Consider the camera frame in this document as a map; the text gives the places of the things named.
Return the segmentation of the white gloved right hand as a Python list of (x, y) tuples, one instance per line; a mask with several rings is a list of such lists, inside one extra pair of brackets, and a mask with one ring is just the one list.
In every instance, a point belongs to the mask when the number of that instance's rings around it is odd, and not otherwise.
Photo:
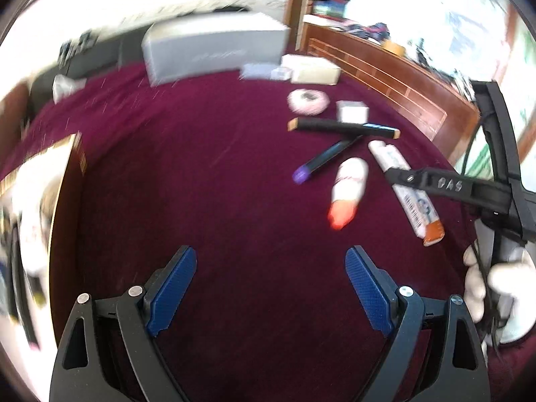
[[(465, 276), (464, 301), (474, 323), (484, 316), (486, 298), (484, 280), (472, 246), (463, 254), (468, 268)], [(507, 309), (507, 320), (500, 332), (500, 344), (521, 340), (535, 325), (535, 264), (526, 248), (516, 247), (507, 262), (494, 264), (487, 276), (488, 287), (499, 296)]]

